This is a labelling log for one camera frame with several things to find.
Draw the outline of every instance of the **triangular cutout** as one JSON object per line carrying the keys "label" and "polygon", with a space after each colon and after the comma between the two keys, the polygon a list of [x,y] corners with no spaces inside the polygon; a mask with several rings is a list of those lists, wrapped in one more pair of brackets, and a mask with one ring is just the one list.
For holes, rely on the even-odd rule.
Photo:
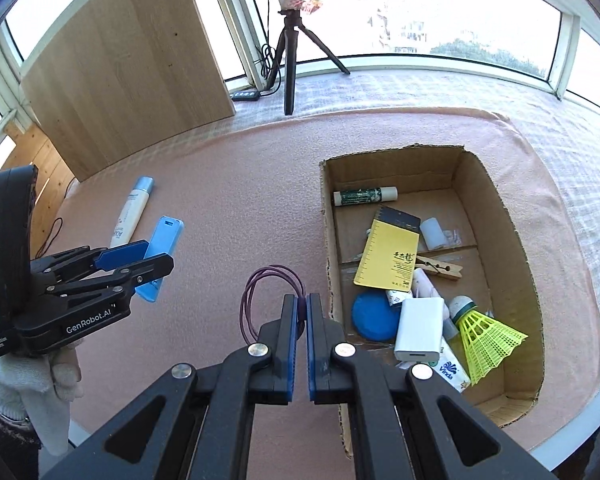
{"label": "triangular cutout", "polygon": [[134,418],[105,442],[104,449],[131,464],[137,464],[149,443],[167,399],[155,397]]}
{"label": "triangular cutout", "polygon": [[485,433],[451,399],[440,397],[438,407],[456,445],[460,460],[465,466],[471,467],[498,454],[500,444]]}

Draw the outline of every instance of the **wooden clothespin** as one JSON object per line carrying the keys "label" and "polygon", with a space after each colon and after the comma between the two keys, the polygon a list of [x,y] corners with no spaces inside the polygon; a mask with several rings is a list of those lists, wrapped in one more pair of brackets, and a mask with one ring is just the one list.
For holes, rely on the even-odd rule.
{"label": "wooden clothespin", "polygon": [[425,258],[419,254],[416,254],[416,269],[422,269],[427,274],[435,274],[440,276],[440,278],[447,278],[448,280],[459,280],[462,278],[462,274],[460,274],[462,266],[440,262],[432,258]]}

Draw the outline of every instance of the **blue plastic case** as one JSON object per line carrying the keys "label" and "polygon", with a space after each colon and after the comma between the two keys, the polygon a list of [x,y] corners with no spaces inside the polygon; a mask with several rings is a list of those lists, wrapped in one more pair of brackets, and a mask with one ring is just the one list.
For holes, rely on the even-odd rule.
{"label": "blue plastic case", "polygon": [[[154,234],[149,240],[149,246],[144,254],[145,258],[157,256],[158,254],[166,253],[173,256],[180,233],[184,229],[184,222],[177,218],[163,216],[158,220],[155,226]],[[144,285],[136,286],[136,294],[144,300],[153,303],[158,298],[160,286],[163,278],[159,278],[153,282],[145,283]]]}

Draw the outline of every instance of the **yellow shuttlecock skirt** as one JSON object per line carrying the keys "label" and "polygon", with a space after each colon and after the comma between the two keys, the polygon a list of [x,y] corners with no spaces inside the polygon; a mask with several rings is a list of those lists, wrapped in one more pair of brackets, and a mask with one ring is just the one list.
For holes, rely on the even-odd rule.
{"label": "yellow shuttlecock skirt", "polygon": [[526,334],[477,310],[464,314],[458,321],[458,329],[472,385],[497,368],[527,338]]}

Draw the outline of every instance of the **wooden board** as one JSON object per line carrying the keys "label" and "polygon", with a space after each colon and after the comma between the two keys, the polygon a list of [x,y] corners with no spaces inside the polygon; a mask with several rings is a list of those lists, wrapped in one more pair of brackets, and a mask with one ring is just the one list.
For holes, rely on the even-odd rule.
{"label": "wooden board", "polygon": [[76,2],[22,87],[79,180],[234,114],[193,0]]}
{"label": "wooden board", "polygon": [[16,147],[8,156],[2,170],[32,163],[38,167],[37,201],[31,218],[30,250],[33,258],[56,219],[65,191],[74,174],[48,137],[35,124],[26,133],[12,138],[16,142]]}

